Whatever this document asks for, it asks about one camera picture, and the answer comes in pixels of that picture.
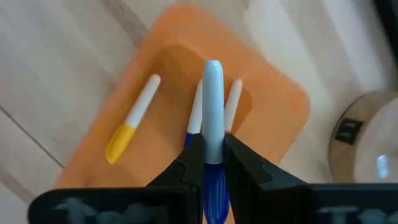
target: orange tray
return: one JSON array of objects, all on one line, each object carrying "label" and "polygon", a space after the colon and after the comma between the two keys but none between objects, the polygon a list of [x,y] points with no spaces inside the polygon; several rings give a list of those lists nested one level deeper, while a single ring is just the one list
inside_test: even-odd
[{"label": "orange tray", "polygon": [[[243,81],[232,133],[278,164],[308,118],[306,93],[205,11],[179,4],[153,25],[55,187],[138,187],[160,174],[183,149],[209,59],[223,65],[226,96],[234,79]],[[106,145],[153,73],[162,78],[160,87],[129,147],[110,165]]]}]

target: floor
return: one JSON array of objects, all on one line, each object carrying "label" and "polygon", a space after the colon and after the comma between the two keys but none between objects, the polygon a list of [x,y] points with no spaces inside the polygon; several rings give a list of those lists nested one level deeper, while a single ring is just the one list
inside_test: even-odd
[{"label": "floor", "polygon": [[[0,0],[0,217],[24,223],[51,188],[151,24],[185,0]],[[371,0],[194,0],[310,96],[280,166],[331,182],[328,142],[357,97],[397,88]]]}]

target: marker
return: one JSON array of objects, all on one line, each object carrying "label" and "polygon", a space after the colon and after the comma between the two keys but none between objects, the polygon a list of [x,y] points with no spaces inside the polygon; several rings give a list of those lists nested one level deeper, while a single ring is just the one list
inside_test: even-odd
[{"label": "marker", "polygon": [[160,77],[153,74],[139,94],[126,120],[113,134],[106,148],[106,159],[110,164],[114,164],[126,150],[159,85]]},{"label": "marker", "polygon": [[199,81],[197,91],[195,93],[195,99],[193,100],[193,106],[191,116],[189,117],[187,135],[185,136],[184,147],[187,147],[194,134],[200,133],[201,118],[202,118],[202,80]]},{"label": "marker", "polygon": [[242,85],[242,80],[237,79],[232,83],[231,90],[229,91],[224,110],[224,128],[227,133],[230,133],[232,130],[236,109],[238,108],[239,98],[241,97]]},{"label": "marker", "polygon": [[224,77],[217,60],[205,64],[203,74],[203,137],[206,140],[205,163],[223,162]]},{"label": "marker", "polygon": [[217,60],[205,64],[203,74],[203,127],[205,148],[204,211],[207,223],[224,223],[229,213],[229,195],[225,183],[224,80]]}]

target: black label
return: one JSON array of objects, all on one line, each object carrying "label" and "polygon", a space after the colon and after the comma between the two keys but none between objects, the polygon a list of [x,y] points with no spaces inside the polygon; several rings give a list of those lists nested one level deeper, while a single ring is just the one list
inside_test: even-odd
[{"label": "black label", "polygon": [[335,139],[348,144],[354,144],[362,124],[362,121],[356,121],[351,118],[343,119],[338,127]]}]

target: yellow marker tip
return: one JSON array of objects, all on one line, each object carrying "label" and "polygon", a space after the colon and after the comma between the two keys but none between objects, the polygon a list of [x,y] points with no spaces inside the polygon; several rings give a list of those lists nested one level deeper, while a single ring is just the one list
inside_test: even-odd
[{"label": "yellow marker tip", "polygon": [[110,164],[115,164],[119,160],[128,147],[135,132],[136,129],[127,124],[120,125],[116,130],[105,152],[106,159]]}]

